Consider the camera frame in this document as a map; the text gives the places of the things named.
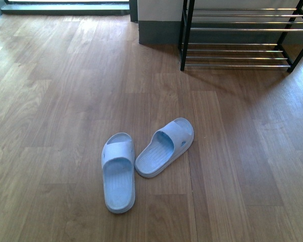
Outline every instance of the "gray baseboard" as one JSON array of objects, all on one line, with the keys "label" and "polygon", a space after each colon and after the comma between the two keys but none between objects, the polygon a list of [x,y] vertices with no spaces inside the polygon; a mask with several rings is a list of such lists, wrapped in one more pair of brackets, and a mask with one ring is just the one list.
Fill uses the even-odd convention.
[{"label": "gray baseboard", "polygon": [[[210,24],[195,24],[195,27],[215,27]],[[180,22],[139,21],[139,43],[177,44]],[[276,43],[281,32],[191,32],[190,43]],[[303,44],[303,32],[288,33],[285,44]]]}]

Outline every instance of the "laminate floorboard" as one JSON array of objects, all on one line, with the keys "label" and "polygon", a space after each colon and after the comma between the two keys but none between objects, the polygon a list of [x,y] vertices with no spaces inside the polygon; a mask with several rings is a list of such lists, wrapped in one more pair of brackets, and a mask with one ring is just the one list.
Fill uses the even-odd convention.
[{"label": "laminate floorboard", "polygon": [[[181,72],[138,38],[129,16],[0,18],[0,242],[303,242],[303,59]],[[178,117],[191,147],[109,212],[105,142],[137,157]]]}]

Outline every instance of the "black metal shoe rack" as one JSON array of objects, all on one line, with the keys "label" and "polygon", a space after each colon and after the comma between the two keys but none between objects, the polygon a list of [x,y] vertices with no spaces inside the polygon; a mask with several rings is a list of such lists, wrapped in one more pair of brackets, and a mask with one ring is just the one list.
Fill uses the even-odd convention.
[{"label": "black metal shoe rack", "polygon": [[[292,60],[286,52],[282,43],[289,32],[303,32],[303,0],[300,0],[294,9],[194,9],[195,0],[184,0],[181,28],[179,35],[178,49],[180,51],[181,71],[185,66],[199,66],[199,67],[251,67],[251,68],[287,68],[287,72],[291,73],[300,59],[303,57],[303,49],[300,51],[295,60]],[[204,22],[210,24],[217,24],[219,27],[192,27],[193,17],[220,17],[223,21]],[[274,18],[273,22],[247,22],[247,21],[224,21],[226,17],[238,19],[256,17],[258,19]],[[288,21],[278,21],[278,19],[289,18]],[[220,27],[226,26],[253,26],[247,28],[236,27]],[[267,28],[256,28],[256,26],[267,26]],[[281,25],[282,28],[269,28],[270,26]],[[237,32],[279,32],[281,33],[277,43],[189,43],[191,31],[203,31],[207,33],[218,31],[237,31]],[[208,49],[212,46],[223,49]],[[230,56],[222,56],[223,53],[228,53]],[[239,54],[250,53],[251,57],[240,57]],[[211,62],[221,61],[220,64],[212,64]],[[238,61],[246,62],[246,64],[235,64]],[[256,64],[258,61],[268,61],[269,64]]]}]

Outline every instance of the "slipper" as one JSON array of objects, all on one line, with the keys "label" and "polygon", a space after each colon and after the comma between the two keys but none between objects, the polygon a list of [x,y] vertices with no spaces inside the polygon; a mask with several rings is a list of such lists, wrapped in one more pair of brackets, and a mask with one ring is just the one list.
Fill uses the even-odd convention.
[{"label": "slipper", "polygon": [[154,177],[183,154],[192,144],[191,123],[180,117],[154,133],[150,144],[137,157],[135,167],[144,177]]},{"label": "slipper", "polygon": [[110,212],[124,213],[135,202],[135,153],[131,137],[113,135],[102,150],[102,172],[106,206]]}]

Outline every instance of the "slipper strap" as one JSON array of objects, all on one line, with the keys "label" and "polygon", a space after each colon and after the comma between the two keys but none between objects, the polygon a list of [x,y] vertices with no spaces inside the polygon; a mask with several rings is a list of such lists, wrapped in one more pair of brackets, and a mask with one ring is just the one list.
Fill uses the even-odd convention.
[{"label": "slipper strap", "polygon": [[111,143],[104,147],[102,152],[102,168],[110,160],[124,158],[132,164],[134,161],[134,150],[131,141]]},{"label": "slipper strap", "polygon": [[190,139],[190,134],[179,126],[176,122],[171,121],[159,131],[165,133],[174,144],[174,152],[182,147],[183,142],[187,142]]}]

